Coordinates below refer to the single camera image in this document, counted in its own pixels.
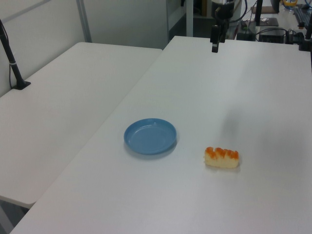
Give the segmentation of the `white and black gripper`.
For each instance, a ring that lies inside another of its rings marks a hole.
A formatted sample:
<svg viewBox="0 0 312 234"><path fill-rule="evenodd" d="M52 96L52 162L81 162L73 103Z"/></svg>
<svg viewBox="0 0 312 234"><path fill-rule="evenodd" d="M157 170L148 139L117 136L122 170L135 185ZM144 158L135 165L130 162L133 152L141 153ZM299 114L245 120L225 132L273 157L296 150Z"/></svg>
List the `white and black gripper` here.
<svg viewBox="0 0 312 234"><path fill-rule="evenodd" d="M212 26L211 43L212 52L218 52L218 44L225 42L226 23L237 22L238 19L231 19L234 15L234 1L212 1L211 15L217 25Z"/></svg>

